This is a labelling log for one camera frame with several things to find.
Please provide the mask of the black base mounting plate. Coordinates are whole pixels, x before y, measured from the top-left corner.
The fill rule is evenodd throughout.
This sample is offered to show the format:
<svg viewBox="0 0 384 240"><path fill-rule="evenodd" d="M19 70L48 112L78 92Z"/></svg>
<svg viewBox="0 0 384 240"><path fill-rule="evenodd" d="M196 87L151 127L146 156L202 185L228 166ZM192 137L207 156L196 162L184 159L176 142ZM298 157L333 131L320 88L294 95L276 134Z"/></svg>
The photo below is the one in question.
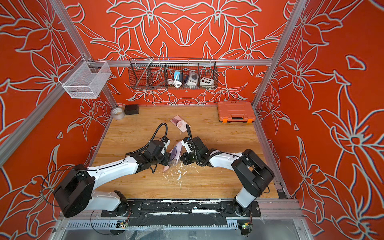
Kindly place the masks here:
<svg viewBox="0 0 384 240"><path fill-rule="evenodd" d="M128 226L225 226L229 218L260 217L259 204L247 208L234 200L220 199L135 199L117 210L101 212L103 218L122 218Z"/></svg>

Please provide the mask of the pink paper packet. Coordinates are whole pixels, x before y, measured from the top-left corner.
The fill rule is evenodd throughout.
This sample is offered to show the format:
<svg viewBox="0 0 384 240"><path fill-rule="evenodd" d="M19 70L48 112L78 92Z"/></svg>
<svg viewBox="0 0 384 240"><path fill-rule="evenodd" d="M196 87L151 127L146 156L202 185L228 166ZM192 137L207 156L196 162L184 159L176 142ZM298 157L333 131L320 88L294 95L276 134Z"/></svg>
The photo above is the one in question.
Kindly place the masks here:
<svg viewBox="0 0 384 240"><path fill-rule="evenodd" d="M188 123L182 119L179 115L176 115L172 119L170 119L170 122L177 127L182 133L185 133L187 131L187 125Z"/></svg>

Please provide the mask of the orange plastic tool case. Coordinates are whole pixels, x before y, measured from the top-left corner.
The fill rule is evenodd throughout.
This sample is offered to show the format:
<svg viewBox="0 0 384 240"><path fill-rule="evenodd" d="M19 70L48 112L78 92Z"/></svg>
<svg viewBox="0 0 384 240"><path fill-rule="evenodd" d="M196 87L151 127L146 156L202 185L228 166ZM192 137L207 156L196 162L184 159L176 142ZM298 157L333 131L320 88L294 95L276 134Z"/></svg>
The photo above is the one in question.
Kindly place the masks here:
<svg viewBox="0 0 384 240"><path fill-rule="evenodd" d="M218 115L221 123L246 123L255 122L256 115L250 102L227 101L218 102Z"/></svg>

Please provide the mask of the white round-dial device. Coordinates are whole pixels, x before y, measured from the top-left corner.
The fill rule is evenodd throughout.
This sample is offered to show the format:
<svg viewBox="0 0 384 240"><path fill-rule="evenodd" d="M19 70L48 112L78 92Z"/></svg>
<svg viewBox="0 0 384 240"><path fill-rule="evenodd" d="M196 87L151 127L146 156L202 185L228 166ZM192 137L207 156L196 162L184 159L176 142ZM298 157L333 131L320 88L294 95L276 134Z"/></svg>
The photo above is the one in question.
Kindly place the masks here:
<svg viewBox="0 0 384 240"><path fill-rule="evenodd" d="M189 72L186 78L185 86L196 87L198 83L199 83L199 75L195 72Z"/></svg>

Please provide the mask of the white mesh wall basket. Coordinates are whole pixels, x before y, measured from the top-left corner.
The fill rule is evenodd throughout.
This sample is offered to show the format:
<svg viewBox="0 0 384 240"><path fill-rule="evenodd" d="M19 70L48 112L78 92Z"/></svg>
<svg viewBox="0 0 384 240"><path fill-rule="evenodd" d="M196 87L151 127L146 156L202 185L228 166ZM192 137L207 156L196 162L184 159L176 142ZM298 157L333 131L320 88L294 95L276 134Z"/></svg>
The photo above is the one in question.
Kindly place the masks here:
<svg viewBox="0 0 384 240"><path fill-rule="evenodd" d="M107 62L97 62L100 67L80 62L60 83L72 99L96 99L112 72Z"/></svg>

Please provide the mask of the white dotted cube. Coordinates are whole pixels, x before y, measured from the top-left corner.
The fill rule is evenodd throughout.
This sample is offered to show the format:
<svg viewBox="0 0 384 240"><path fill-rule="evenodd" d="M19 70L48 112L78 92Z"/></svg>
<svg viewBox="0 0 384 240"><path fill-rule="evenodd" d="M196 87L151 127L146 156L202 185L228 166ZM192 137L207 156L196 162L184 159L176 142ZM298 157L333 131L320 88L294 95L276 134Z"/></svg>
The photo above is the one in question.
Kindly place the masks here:
<svg viewBox="0 0 384 240"><path fill-rule="evenodd" d="M214 86L214 80L213 79L210 79L210 78L207 78L207 77L202 77L200 79L200 87L210 88L210 87L213 87L213 86Z"/></svg>

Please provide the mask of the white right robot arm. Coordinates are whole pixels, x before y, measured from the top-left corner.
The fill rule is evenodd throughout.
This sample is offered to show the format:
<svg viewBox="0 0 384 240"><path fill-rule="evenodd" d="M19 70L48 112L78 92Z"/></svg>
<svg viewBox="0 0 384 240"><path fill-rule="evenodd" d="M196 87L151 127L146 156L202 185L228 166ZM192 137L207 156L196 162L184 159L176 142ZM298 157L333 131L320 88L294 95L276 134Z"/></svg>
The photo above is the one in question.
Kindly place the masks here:
<svg viewBox="0 0 384 240"><path fill-rule="evenodd" d="M269 188L275 178L271 168L250 149L242 153L208 149L199 137L184 138L182 146L186 150L181 157L184 165L196 163L200 167L223 168L235 172L243 186L234 198L238 211L246 210Z"/></svg>

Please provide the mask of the clear tape roll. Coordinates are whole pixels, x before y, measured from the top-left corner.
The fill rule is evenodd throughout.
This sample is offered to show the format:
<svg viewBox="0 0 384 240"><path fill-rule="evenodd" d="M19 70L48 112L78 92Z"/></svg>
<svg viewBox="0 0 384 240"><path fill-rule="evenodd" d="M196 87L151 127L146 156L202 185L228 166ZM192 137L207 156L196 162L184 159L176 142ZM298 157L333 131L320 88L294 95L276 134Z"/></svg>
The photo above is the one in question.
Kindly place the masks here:
<svg viewBox="0 0 384 240"><path fill-rule="evenodd" d="M117 108L112 109L111 115L115 120L121 120L125 117L126 114L125 114L124 109L117 107Z"/></svg>

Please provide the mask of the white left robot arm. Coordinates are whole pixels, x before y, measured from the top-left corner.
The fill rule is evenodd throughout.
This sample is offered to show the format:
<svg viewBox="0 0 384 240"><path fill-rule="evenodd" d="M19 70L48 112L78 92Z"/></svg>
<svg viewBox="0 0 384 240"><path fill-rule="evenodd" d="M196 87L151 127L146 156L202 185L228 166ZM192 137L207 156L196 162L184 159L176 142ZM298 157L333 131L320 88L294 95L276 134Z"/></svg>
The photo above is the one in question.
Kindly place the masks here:
<svg viewBox="0 0 384 240"><path fill-rule="evenodd" d="M54 198L64 217L71 218L83 211L108 211L118 217L130 210L126 197L120 191L101 192L98 187L124 176L144 170L155 171L157 165L167 165L171 141L164 137L152 140L141 152L129 154L124 159L98 167L76 165L54 190Z"/></svg>

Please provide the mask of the blue small box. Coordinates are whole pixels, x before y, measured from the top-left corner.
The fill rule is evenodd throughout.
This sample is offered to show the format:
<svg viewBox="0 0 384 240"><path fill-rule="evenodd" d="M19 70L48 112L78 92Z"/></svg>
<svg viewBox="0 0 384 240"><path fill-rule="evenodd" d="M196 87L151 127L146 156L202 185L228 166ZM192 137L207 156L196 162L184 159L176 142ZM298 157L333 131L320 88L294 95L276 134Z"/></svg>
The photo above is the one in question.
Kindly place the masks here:
<svg viewBox="0 0 384 240"><path fill-rule="evenodd" d="M175 72L174 72L173 81L174 81L174 82L177 82L177 83L182 83L182 82L183 82L183 76L182 76L182 73L179 72L179 71L175 71Z"/></svg>

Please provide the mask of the small black box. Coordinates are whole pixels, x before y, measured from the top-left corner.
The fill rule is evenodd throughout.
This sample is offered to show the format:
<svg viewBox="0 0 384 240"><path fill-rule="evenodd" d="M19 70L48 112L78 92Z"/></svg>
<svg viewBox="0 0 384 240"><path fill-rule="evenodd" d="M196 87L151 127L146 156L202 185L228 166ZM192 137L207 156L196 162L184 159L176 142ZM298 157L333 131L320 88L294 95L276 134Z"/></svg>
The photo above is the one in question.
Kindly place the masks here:
<svg viewBox="0 0 384 240"><path fill-rule="evenodd" d="M124 107L124 113L126 116L129 115L138 115L139 114L140 107L139 105L126 105Z"/></svg>

